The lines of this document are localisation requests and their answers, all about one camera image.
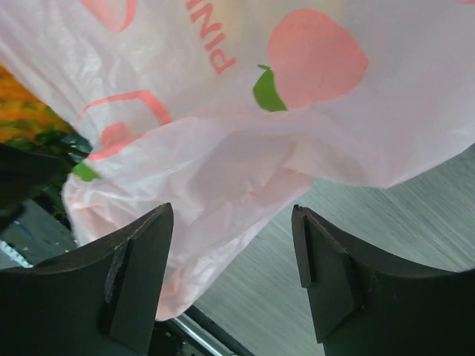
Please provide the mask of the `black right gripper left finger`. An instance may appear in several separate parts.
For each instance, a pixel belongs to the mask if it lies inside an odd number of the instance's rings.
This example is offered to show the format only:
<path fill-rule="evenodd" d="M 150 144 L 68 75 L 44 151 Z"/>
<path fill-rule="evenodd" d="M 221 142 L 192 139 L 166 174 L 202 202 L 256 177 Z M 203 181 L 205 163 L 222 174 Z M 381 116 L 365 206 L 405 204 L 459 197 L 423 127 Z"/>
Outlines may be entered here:
<path fill-rule="evenodd" d="M 1 271 L 3 355 L 146 355 L 171 245 L 163 204 L 31 268 Z"/>

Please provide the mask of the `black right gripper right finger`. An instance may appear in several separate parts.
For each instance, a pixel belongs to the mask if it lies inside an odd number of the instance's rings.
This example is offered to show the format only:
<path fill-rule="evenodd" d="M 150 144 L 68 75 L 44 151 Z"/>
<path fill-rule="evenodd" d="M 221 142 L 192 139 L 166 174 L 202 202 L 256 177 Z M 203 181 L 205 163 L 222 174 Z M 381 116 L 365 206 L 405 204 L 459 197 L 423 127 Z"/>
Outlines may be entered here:
<path fill-rule="evenodd" d="M 472 355 L 474 271 L 398 257 L 292 210 L 301 285 L 326 355 Z"/>

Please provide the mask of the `fake pineapple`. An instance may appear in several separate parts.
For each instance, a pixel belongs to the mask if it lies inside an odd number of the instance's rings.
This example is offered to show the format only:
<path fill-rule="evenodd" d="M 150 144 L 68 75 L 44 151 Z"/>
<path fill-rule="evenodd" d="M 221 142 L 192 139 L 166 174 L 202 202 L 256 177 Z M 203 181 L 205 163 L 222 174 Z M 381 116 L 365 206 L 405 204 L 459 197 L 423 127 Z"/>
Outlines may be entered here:
<path fill-rule="evenodd" d="M 91 146 L 5 67 L 1 68 L 1 142 L 61 160 L 59 172 L 44 187 L 37 188 L 31 199 L 70 228 L 62 186 L 73 167 L 91 152 Z"/>

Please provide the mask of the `pink plastic bag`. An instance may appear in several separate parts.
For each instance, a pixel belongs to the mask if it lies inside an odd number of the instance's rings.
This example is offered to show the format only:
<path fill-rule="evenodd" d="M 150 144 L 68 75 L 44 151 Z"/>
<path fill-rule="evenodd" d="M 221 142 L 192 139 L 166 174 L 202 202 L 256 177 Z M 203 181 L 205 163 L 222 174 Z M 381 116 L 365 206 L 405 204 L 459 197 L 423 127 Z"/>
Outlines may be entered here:
<path fill-rule="evenodd" d="M 474 143 L 472 1 L 3 1 L 1 63 L 92 147 L 79 243 L 171 204 L 158 320 L 314 178 L 389 188 Z"/>

